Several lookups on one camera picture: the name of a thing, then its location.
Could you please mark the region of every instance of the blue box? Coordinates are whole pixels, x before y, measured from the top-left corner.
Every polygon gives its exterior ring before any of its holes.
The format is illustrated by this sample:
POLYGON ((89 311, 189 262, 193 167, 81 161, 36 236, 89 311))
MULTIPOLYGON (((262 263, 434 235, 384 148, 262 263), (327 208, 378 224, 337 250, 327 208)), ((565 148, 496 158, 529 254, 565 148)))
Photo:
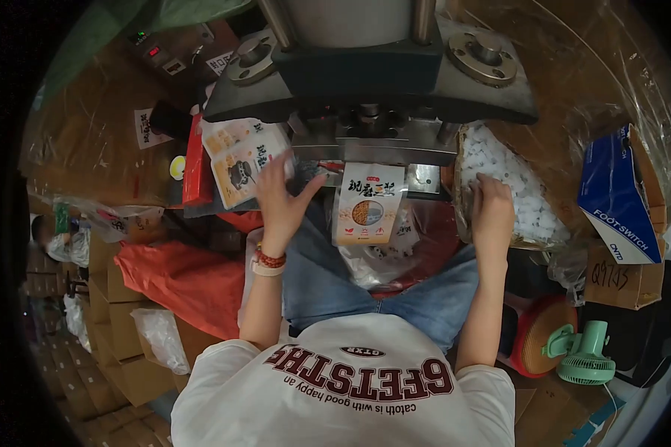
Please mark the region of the blue box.
POLYGON ((618 264, 662 261, 650 218, 650 210, 659 216, 663 209, 665 221, 665 204, 659 201, 661 186, 632 124, 589 145, 577 204, 618 264), (650 203, 652 197, 656 203, 650 203))

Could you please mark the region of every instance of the metal flange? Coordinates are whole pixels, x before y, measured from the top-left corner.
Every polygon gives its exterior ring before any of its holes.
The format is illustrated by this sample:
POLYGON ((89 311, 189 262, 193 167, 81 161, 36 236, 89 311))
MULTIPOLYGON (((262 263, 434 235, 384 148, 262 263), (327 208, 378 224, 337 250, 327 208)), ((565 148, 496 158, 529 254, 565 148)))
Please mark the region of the metal flange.
POLYGON ((271 54, 277 42, 271 29, 264 29, 242 43, 226 66, 226 76, 236 85, 250 85, 276 70, 271 54))
POLYGON ((458 32, 448 40, 447 56, 468 76, 487 85, 506 86, 517 75, 517 63, 502 51, 495 34, 458 32))

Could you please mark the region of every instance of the jeans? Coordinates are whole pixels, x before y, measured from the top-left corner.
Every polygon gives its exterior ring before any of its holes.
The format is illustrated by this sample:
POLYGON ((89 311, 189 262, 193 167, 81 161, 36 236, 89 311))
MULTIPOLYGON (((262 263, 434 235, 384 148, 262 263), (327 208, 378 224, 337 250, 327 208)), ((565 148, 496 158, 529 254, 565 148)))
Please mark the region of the jeans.
POLYGON ((296 332, 328 318, 383 313, 403 318, 446 353, 462 329, 479 277, 474 247, 461 248, 442 271, 385 299, 353 284, 338 249, 331 245, 325 213, 311 203, 286 249, 283 315, 296 332))

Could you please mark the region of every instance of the bracelet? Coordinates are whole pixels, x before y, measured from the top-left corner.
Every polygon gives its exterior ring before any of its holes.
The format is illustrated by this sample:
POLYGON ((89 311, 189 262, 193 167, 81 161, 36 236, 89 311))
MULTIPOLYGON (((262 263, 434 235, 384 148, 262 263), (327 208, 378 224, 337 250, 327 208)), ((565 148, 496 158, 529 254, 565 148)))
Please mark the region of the bracelet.
POLYGON ((286 264, 286 255, 284 254, 281 257, 270 257, 263 254, 261 251, 261 243, 259 242, 256 246, 255 256, 258 260, 258 263, 267 268, 279 268, 286 264))

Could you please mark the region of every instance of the green fan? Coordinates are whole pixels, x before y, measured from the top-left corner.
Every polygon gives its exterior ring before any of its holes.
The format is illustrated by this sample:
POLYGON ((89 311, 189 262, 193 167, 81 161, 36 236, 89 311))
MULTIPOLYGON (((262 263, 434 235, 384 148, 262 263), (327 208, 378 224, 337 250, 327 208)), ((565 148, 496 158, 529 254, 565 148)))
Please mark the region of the green fan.
POLYGON ((565 354, 557 366, 557 374, 562 380, 579 385, 602 385, 614 378, 616 363, 602 355, 602 348, 609 343, 605 321, 587 321, 584 333, 574 333, 570 324, 555 330, 542 355, 549 358, 565 354))

